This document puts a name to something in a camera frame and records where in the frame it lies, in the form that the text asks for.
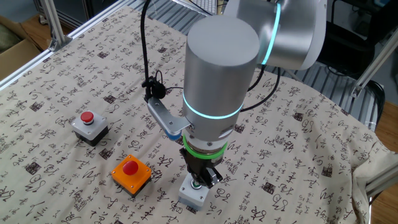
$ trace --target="table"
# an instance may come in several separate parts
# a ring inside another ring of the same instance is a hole
[[[140,14],[103,19],[0,91],[0,218],[4,223],[366,223],[366,181],[397,160],[376,135],[327,97],[282,77],[264,105],[239,115],[200,211],[178,202],[187,171],[142,96]],[[185,36],[146,20],[150,72],[183,86]],[[246,96],[271,90],[266,73]],[[182,115],[182,90],[163,100]],[[84,110],[107,117],[90,147],[72,133]],[[128,154],[152,169],[137,198],[110,171]]]

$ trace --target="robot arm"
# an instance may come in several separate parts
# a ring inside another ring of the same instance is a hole
[[[229,0],[225,16],[247,22],[261,43],[258,63],[294,70],[311,67],[325,39],[326,0]]]
[[[222,180],[215,169],[258,63],[306,69],[317,59],[326,26],[326,0],[230,0],[224,16],[195,23],[187,37],[182,118],[157,98],[148,108],[180,152],[195,185]]]

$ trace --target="black chair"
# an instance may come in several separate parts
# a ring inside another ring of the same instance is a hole
[[[318,61],[352,78],[359,78],[374,58],[374,46],[398,26],[398,0],[374,13],[366,40],[326,22],[325,41]]]

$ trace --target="cardboard box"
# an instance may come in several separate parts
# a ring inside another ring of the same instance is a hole
[[[12,72],[25,65],[28,61],[38,56],[38,45],[29,37],[18,22],[0,16],[0,24],[15,33],[21,42],[0,54],[0,80],[3,80]]]

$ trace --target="red mushroom button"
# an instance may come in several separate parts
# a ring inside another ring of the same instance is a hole
[[[126,175],[134,175],[138,171],[138,164],[135,161],[128,161],[123,165],[123,172]]]

